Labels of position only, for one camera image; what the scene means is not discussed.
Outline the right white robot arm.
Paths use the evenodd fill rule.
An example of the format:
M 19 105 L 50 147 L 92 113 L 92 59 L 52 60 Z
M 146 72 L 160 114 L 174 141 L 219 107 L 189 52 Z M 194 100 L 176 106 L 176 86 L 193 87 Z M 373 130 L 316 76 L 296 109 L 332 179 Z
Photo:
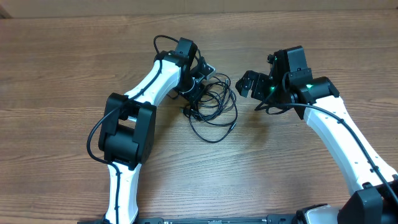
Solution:
M 322 140 L 339 167 L 350 197 L 341 207 L 327 203 L 290 215 L 268 215 L 267 223 L 397 223 L 397 171 L 373 149 L 350 117 L 327 77 L 314 78 L 301 45 L 267 58 L 269 74 L 248 70 L 238 93 L 259 100 L 256 110 L 295 110 Z

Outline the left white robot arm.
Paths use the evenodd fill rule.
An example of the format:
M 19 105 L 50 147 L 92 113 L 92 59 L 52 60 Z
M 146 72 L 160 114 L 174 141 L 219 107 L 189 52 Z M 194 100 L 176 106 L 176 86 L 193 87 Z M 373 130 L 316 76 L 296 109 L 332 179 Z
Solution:
M 197 45 L 180 38 L 175 50 L 157 53 L 152 70 L 132 90 L 106 102 L 98 147 L 110 176 L 109 206 L 101 223 L 134 223 L 139 173 L 153 148 L 157 107 L 170 90 L 191 99 L 199 88 L 192 63 Z

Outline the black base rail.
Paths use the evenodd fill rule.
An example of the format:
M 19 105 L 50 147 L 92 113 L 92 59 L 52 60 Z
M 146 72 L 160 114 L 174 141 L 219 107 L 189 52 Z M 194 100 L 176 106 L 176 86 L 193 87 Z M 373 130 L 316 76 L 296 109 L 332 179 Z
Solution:
M 297 210 L 295 214 L 270 214 L 265 217 L 241 218 L 138 218 L 139 224 L 295 224 L 331 223 L 337 224 L 339 208 L 327 204 L 312 205 Z

